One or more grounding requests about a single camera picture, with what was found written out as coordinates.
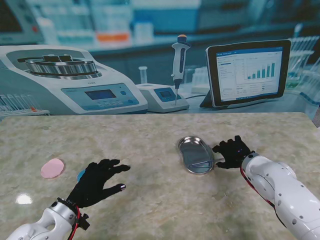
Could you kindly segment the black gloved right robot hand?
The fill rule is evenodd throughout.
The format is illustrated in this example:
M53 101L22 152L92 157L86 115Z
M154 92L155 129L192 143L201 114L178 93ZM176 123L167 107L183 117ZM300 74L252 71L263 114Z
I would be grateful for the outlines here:
M242 141L239 135L228 141L221 141L218 145L212 148L214 153L219 153L223 156L224 162L218 162L216 165L222 169L240 168L244 159L254 153Z

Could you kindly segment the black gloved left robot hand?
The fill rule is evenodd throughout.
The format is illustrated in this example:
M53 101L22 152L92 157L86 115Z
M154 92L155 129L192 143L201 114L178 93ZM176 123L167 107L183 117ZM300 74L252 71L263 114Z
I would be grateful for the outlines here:
M66 201L80 209L93 206L123 191L126 188L123 183L110 188L104 188L104 185L114 175L127 172L130 169L129 165L120 164L118 159L102 159L98 163L91 162Z

